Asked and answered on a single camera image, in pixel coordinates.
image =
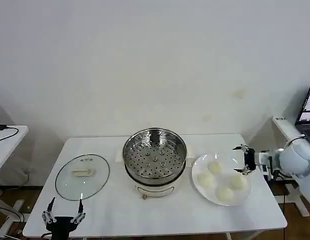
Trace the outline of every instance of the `steamed bun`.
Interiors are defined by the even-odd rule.
[[[208,164],[208,169],[213,174],[220,174],[222,172],[221,164],[217,161],[212,161]]]
[[[211,174],[208,171],[203,172],[200,175],[198,175],[197,180],[199,184],[204,188],[211,187],[215,181],[213,174]]]
[[[219,200],[228,203],[233,199],[234,193],[231,189],[227,187],[220,187],[217,189],[216,195]]]
[[[231,177],[231,185],[235,189],[243,189],[246,187],[247,181],[241,174],[236,174]]]

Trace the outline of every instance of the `glass lid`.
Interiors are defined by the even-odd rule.
[[[107,161],[98,155],[81,155],[70,160],[59,171],[55,187],[64,199],[78,201],[99,192],[109,177]]]

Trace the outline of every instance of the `white table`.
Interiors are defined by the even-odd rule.
[[[0,168],[5,164],[7,159],[10,157],[10,155],[13,153],[13,151],[16,149],[16,147],[19,145],[21,140],[25,137],[25,135],[29,131],[28,127],[23,126],[23,125],[9,126],[9,127],[18,128],[19,131],[15,136],[0,141]],[[15,129],[5,129],[3,131],[0,131],[0,139],[7,137],[7,136],[10,136],[15,132],[16,132]],[[6,208],[6,209],[9,209],[11,211],[14,211],[22,219],[23,219],[23,216],[18,211],[22,207],[23,203],[24,203],[24,200],[19,199],[16,201],[15,205],[13,207],[11,207],[0,199],[0,207],[1,208]],[[7,218],[7,220],[5,221],[5,223],[3,224],[3,226],[0,228],[0,238],[3,238],[5,236],[5,234],[8,232],[8,230],[10,229],[12,223],[18,222],[19,218],[16,217],[13,213],[6,211],[6,210],[3,210],[3,209],[0,209],[0,212],[9,216]]]
[[[182,138],[191,146],[194,157],[223,152],[243,160],[241,151],[231,150],[244,143],[239,134],[182,135]],[[181,185],[171,195],[143,200],[122,164],[115,161],[126,140],[127,137],[68,139],[24,228],[24,236],[37,238],[47,232],[41,215],[53,197],[56,197],[52,212],[55,216],[76,214],[78,202],[61,198],[55,190],[55,179],[64,164],[84,154],[103,156],[110,165],[110,176],[100,192],[83,200],[86,218],[70,233],[71,238],[229,233],[287,226],[259,171],[252,173],[252,194],[240,206],[219,206],[202,197],[191,183],[190,167],[185,169]]]

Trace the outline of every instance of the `white wall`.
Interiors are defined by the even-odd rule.
[[[0,121],[30,127],[33,184],[71,136],[265,140],[309,85],[310,1],[0,1]]]

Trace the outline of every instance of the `white plate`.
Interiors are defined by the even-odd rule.
[[[208,164],[209,162],[212,162],[212,161],[217,161],[222,165],[222,173],[214,174],[215,176],[214,184],[212,184],[212,186],[207,189],[207,188],[202,187],[199,184],[197,177],[201,173],[209,171]],[[218,205],[223,205],[223,206],[240,205],[249,198],[249,195],[252,191],[252,186],[251,186],[251,180],[250,180],[249,175],[242,175],[246,179],[246,182],[247,182],[244,189],[237,190],[234,187],[232,187],[230,183],[231,176],[240,174],[234,170],[234,167],[236,167],[235,164],[232,162],[231,158],[230,157],[227,158],[226,155],[216,154],[216,153],[206,154],[206,155],[199,157],[193,164],[193,167],[191,170],[192,180],[195,184],[195,187],[198,189],[198,191],[211,202],[216,203]],[[223,202],[218,199],[218,197],[216,196],[216,190],[219,187],[227,187],[233,190],[234,196],[233,196],[232,201]]]

